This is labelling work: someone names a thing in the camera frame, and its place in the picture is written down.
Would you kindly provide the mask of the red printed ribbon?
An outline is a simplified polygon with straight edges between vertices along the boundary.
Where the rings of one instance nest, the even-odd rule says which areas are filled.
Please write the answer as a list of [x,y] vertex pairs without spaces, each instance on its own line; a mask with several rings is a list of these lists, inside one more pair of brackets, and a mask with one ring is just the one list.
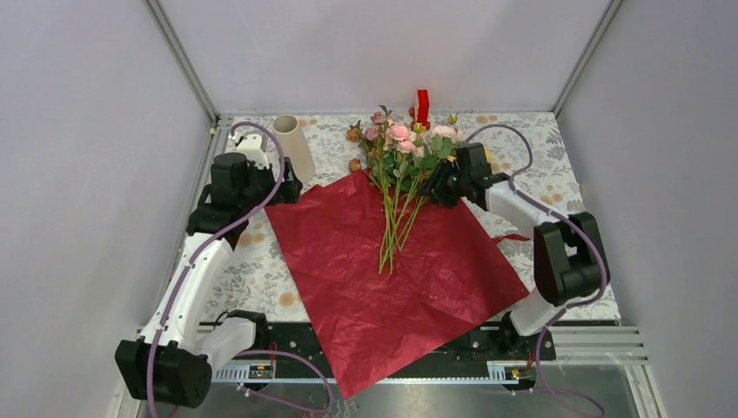
[[519,235],[518,233],[510,233],[510,234],[506,234],[506,235],[500,235],[500,236],[492,237],[492,242],[494,242],[495,244],[500,243],[501,241],[504,241],[504,240],[527,242],[530,239],[528,237]]

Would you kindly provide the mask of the red wrapping paper sheet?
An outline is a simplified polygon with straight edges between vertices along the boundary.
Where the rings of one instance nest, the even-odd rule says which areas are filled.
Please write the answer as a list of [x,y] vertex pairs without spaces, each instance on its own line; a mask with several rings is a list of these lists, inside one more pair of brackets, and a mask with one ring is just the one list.
[[421,207],[392,270],[379,268],[386,220],[362,172],[266,213],[345,397],[527,296],[498,240],[464,204]]

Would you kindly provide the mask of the beige ceramic vase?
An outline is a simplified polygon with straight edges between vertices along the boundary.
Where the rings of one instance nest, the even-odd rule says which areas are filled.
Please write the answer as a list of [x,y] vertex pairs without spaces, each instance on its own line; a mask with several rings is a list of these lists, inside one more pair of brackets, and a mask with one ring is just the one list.
[[286,157],[291,159],[295,176],[303,183],[311,181],[316,167],[299,121],[292,115],[280,115],[272,122],[272,130]]

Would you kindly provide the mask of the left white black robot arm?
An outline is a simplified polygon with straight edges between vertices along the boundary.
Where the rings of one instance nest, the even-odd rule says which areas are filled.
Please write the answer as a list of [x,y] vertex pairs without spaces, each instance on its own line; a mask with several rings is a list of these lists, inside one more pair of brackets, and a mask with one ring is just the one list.
[[258,358],[270,346],[262,313],[231,311],[205,336],[198,336],[199,323],[248,225],[245,215],[297,202],[302,184],[290,159],[273,167],[265,157],[251,159],[241,152],[218,155],[210,176],[188,218],[182,253],[156,312],[135,340],[121,340],[115,352],[136,400],[196,408],[229,360],[240,352]]

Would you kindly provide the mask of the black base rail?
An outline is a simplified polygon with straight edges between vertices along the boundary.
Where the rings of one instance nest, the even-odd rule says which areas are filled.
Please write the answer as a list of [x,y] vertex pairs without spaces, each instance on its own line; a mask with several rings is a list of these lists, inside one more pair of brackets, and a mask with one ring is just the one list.
[[[486,322],[434,349],[382,380],[383,383],[516,384],[534,378],[535,362],[553,361],[553,338],[547,334],[512,336],[508,327]],[[304,361],[272,354],[241,355],[213,374],[214,383],[320,383],[319,374],[335,379],[325,351],[308,323],[281,322],[266,326],[257,349],[282,350]]]

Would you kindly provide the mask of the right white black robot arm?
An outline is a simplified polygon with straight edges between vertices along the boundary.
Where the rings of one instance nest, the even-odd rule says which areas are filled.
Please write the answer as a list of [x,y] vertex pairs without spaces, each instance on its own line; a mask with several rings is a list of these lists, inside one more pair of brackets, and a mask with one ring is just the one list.
[[420,190],[445,207],[465,198],[513,224],[533,242],[533,291],[507,314],[501,351],[519,359],[533,348],[533,334],[570,307],[601,297],[608,267],[595,217],[564,215],[524,193],[504,173],[494,174],[481,144],[461,145],[442,159]]

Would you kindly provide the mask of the red yellow toy block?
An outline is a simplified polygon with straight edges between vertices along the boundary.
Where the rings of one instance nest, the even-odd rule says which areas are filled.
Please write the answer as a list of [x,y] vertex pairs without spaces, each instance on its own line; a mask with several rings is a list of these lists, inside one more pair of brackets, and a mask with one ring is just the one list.
[[431,129],[431,122],[429,120],[430,99],[427,89],[416,90],[413,96],[413,105],[409,108],[408,114],[413,125],[419,125],[422,131],[429,131]]

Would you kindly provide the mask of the brown flower bouquet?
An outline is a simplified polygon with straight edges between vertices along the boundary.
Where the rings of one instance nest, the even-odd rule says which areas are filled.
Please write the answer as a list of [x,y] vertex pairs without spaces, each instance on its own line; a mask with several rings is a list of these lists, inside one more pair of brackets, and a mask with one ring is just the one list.
[[385,229],[379,247],[379,271],[392,272],[394,256],[402,252],[421,207],[430,201],[420,188],[432,171],[453,163],[465,138],[459,113],[451,113],[443,125],[426,128],[391,119],[384,105],[372,114],[369,124],[350,125],[346,138],[359,144],[366,155],[365,174],[381,193]]

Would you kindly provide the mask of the floral patterned tablecloth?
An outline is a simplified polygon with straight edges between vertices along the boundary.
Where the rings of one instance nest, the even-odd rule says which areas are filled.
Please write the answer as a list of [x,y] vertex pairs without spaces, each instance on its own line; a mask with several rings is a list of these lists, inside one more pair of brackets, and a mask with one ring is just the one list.
[[[364,153],[347,138],[347,130],[357,121],[362,126],[374,111],[357,114],[304,114],[296,116],[312,152],[315,177],[304,191],[314,185],[329,185],[349,174],[348,163]],[[246,116],[226,114],[218,127],[218,151],[234,151],[235,140],[226,134],[234,122],[252,121],[271,128],[277,115]],[[580,185],[574,175],[559,126],[550,112],[462,113],[457,126],[465,134],[481,126],[502,123],[520,131],[530,142],[533,165],[516,178],[515,184],[528,195],[556,208],[561,213],[583,212],[585,206]],[[514,133],[489,129],[475,141],[492,152],[494,172],[512,173],[525,166],[527,152]],[[516,233],[512,224],[468,204],[488,233]],[[503,240],[500,250],[511,263],[528,290],[533,287],[533,246],[530,243]],[[211,298],[206,302],[202,322],[211,322],[223,312],[240,309],[266,314],[269,321],[307,322],[308,315],[300,299],[267,215],[255,214],[241,235],[238,248],[218,276]],[[567,311],[564,320],[620,320],[621,314],[611,287],[594,304]]]

